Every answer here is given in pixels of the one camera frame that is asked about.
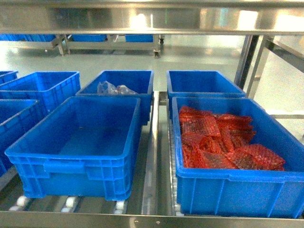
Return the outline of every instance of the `crate rim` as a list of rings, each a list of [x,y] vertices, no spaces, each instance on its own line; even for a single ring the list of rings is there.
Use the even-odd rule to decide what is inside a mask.
[[[74,74],[71,75],[71,76],[69,76],[69,77],[67,77],[65,80],[59,82],[58,84],[54,85],[53,87],[51,87],[51,88],[49,88],[47,90],[41,90],[41,91],[39,91],[39,90],[1,90],[1,86],[6,85],[8,83],[12,83],[12,82],[18,81],[18,80],[21,80],[21,79],[23,79],[25,77],[31,76],[34,73],[74,73]],[[1,84],[0,85],[0,92],[1,93],[4,93],[4,92],[14,92],[14,93],[18,93],[18,92],[23,92],[23,93],[24,92],[32,92],[33,93],[33,92],[35,92],[35,93],[45,93],[45,92],[51,91],[52,89],[54,89],[55,87],[57,87],[61,83],[63,83],[65,81],[73,78],[77,74],[80,75],[79,71],[35,71],[35,72],[30,73],[29,75],[25,75],[24,77],[20,77],[20,78],[17,78],[17,79],[14,79],[14,80],[11,80],[9,82]]]
[[[4,77],[4,76],[6,76],[6,75],[8,75],[8,74],[13,74],[13,73],[19,73],[19,71],[17,71],[17,70],[2,70],[2,71],[0,71],[0,72],[5,72],[5,74],[2,74],[2,75],[0,75],[0,77]]]
[[[0,99],[0,103],[2,101],[6,101],[6,102],[32,102],[32,104],[29,105],[28,107],[22,109],[20,112],[14,114],[13,116],[11,116],[9,119],[5,120],[4,122],[0,123],[0,127],[7,124],[9,121],[11,121],[13,118],[17,117],[18,115],[20,115],[22,112],[24,112],[24,111],[32,108],[33,106],[37,105],[38,103],[40,103],[39,100],[35,100],[35,99]]]
[[[86,87],[90,84],[92,84],[94,81],[98,80],[99,76],[101,76],[101,74],[103,74],[104,72],[114,72],[114,71],[119,71],[119,72],[130,72],[130,71],[136,71],[136,72],[151,72],[150,74],[150,80],[149,80],[149,86],[148,86],[148,92],[144,93],[144,94],[126,94],[126,95],[99,95],[99,94],[84,94],[82,93],[82,91],[84,91],[84,89],[86,89]],[[134,97],[137,95],[150,95],[152,94],[152,90],[153,90],[153,79],[154,79],[154,70],[102,70],[92,81],[90,81],[89,83],[87,83],[82,89],[80,89],[76,95],[78,96],[115,96],[115,97]]]
[[[233,170],[233,169],[199,169],[199,168],[184,168],[181,149],[181,130],[179,115],[177,113],[177,99],[189,99],[189,97],[173,97],[172,98],[172,110],[173,110],[173,130],[174,130],[174,146],[175,146],[175,159],[176,159],[176,175],[182,178],[205,178],[205,179],[218,179],[224,178],[230,181],[243,181],[243,182],[276,182],[284,183],[285,181],[304,182],[304,171],[265,171],[265,170]],[[195,100],[241,100],[243,102],[251,102],[261,108],[261,111],[265,114],[266,111],[253,99],[249,98],[224,98],[224,97],[190,97]],[[291,133],[289,133],[275,118],[268,115],[269,118],[278,124],[281,131],[286,133],[291,140],[298,146],[304,147]]]
[[[59,105],[54,111],[52,111],[49,115],[47,115],[45,118],[43,118],[39,123],[37,123],[33,128],[31,128],[28,132],[26,132],[22,137],[20,137],[17,141],[15,141],[10,147],[8,147],[5,150],[5,154],[7,156],[11,156],[11,157],[16,157],[16,153],[13,152],[13,147],[15,147],[21,140],[26,140],[27,135],[31,134],[32,131],[36,130],[36,128],[38,127],[38,125],[40,125],[41,123],[44,122],[44,120],[46,120],[47,118],[52,118],[57,112],[60,111],[61,106],[67,105],[67,103],[72,100],[72,99],[91,99],[90,97],[85,97],[85,96],[72,96],[69,97],[67,100],[65,100],[61,105]],[[31,158],[42,158],[42,159],[54,159],[54,160],[118,160],[118,159],[123,159],[125,157],[128,156],[127,153],[127,147],[130,147],[130,143],[131,143],[131,134],[132,132],[135,131],[135,124],[133,124],[137,118],[139,118],[139,105],[140,105],[140,98],[137,97],[130,97],[127,99],[134,99],[136,100],[136,105],[135,105],[135,109],[133,112],[133,116],[132,116],[132,120],[130,123],[130,128],[128,130],[128,134],[125,140],[125,144],[124,144],[124,148],[123,148],[123,153],[117,156],[102,156],[102,155],[98,155],[98,156],[93,156],[93,155],[60,155],[60,157],[57,154],[45,154],[45,153],[18,153],[20,155],[22,155],[23,157],[31,157]]]
[[[223,78],[225,78],[227,81],[235,85],[229,78],[224,76],[221,72],[217,70],[167,70],[166,75],[167,75],[167,88],[168,88],[168,93],[169,94],[180,94],[180,95],[189,95],[189,94],[196,94],[196,95],[203,95],[203,94],[216,94],[216,95],[221,95],[221,94],[231,94],[231,95],[239,95],[240,97],[244,97],[246,93],[240,89],[237,85],[236,89],[239,91],[239,93],[229,93],[229,92],[174,92],[172,89],[172,82],[171,82],[171,76],[170,72],[215,72],[221,75]]]

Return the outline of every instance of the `stainless steel shelf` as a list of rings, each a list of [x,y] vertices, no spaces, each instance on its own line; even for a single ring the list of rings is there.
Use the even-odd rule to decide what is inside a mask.
[[[131,197],[126,202],[80,197],[70,213],[68,196],[32,199],[23,211],[8,211],[23,194],[15,168],[0,178],[0,227],[18,228],[302,228],[304,219],[189,216],[176,203],[172,124],[166,92],[154,92],[150,128],[143,127]],[[160,113],[167,119],[160,119]],[[117,213],[118,204],[124,209]]]
[[[304,34],[303,0],[2,0],[0,15],[0,33]]]

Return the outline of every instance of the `caster wheel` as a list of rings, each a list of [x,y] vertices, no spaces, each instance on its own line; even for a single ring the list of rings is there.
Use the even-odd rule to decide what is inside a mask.
[[[160,53],[159,52],[154,52],[154,57],[155,58],[160,58],[161,56],[160,56]]]

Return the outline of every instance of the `empty blue crate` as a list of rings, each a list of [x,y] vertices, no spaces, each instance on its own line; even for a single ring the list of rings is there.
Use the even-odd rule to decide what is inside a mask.
[[[245,93],[218,71],[167,71],[169,109],[175,96],[245,97]]]
[[[105,34],[91,35],[91,34],[74,34],[72,38],[75,42],[104,42]]]
[[[0,85],[15,80],[18,71],[0,71]]]
[[[184,168],[179,110],[182,106],[251,116],[259,143],[286,160],[286,171]],[[177,202],[186,214],[297,218],[304,210],[304,146],[256,102],[247,98],[172,99]]]
[[[125,35],[126,42],[140,42],[140,43],[151,43],[153,42],[153,35]]]
[[[0,34],[0,41],[19,41],[22,37],[18,34]]]
[[[79,72],[35,72],[0,85],[0,98],[39,100],[45,116],[79,89]]]
[[[105,197],[131,194],[141,135],[140,99],[71,97],[5,154],[25,196]]]
[[[0,100],[0,176],[12,166],[4,151],[42,118],[39,101]]]
[[[23,34],[22,39],[30,42],[50,42],[56,38],[53,34]]]
[[[135,95],[102,95],[120,97],[138,97],[141,99],[141,122],[147,125],[150,120],[151,99],[153,91],[154,71],[150,70],[106,70],[102,71],[97,78],[82,88],[76,95],[98,96],[97,86],[99,82],[108,81],[114,86],[125,85],[137,92]]]

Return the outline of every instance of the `red mesh bag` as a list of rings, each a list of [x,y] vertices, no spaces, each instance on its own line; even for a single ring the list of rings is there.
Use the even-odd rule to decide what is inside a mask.
[[[252,121],[251,116],[238,116],[233,114],[222,114],[218,119],[229,122],[243,122],[246,124],[249,124]]]
[[[231,141],[234,146],[234,149],[248,145],[248,143],[246,142],[246,140],[243,137],[237,136],[237,135],[232,135]]]
[[[200,141],[199,148],[206,152],[223,154],[218,142],[213,140],[212,137],[204,136]]]
[[[276,167],[285,164],[285,160],[272,150],[261,144],[252,144],[241,148],[247,154],[251,154],[257,164],[263,166],[267,170],[273,170]]]
[[[234,150],[234,145],[231,141],[231,135],[228,127],[220,128],[220,135],[222,136],[222,141],[226,149],[231,152]]]
[[[256,135],[256,131],[243,131],[243,130],[231,130],[230,134],[233,136],[239,136],[242,137],[247,143],[250,143],[250,141],[253,139],[253,137]]]
[[[212,115],[211,111],[200,111],[191,107],[183,106],[180,108],[180,118],[199,118],[201,115]]]
[[[195,164],[192,161],[192,149],[191,147],[187,145],[182,145],[182,155],[183,155],[183,161],[184,161],[184,167],[185,168],[195,168]]]
[[[181,135],[181,142],[195,149],[199,147],[199,143],[203,137],[205,136],[200,133],[185,133]]]
[[[204,168],[206,165],[201,153],[187,145],[182,145],[183,161],[185,168]]]
[[[206,169],[237,169],[224,155],[201,151]]]
[[[182,134],[200,133],[207,136],[220,137],[217,122],[212,115],[201,116],[199,119],[191,119],[189,121],[182,120],[180,124]]]
[[[244,151],[233,151],[225,154],[226,158],[242,170],[262,170],[263,167],[256,164],[252,155]]]

